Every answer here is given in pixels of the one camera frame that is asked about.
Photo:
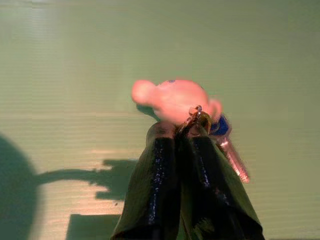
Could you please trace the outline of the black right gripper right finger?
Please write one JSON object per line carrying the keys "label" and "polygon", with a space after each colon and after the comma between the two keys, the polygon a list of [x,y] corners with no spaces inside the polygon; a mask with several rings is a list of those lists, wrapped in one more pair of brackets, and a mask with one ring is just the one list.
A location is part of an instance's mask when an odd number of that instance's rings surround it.
{"label": "black right gripper right finger", "polygon": [[179,137],[181,218],[188,240],[263,240],[240,178],[202,126]]}

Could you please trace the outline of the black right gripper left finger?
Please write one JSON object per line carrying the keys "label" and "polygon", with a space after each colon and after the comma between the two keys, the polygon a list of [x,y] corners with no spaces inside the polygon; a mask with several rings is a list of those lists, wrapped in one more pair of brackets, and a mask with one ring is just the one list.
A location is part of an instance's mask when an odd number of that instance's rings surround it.
{"label": "black right gripper left finger", "polygon": [[181,184],[175,126],[157,122],[130,177],[113,240],[175,240],[180,223]]}

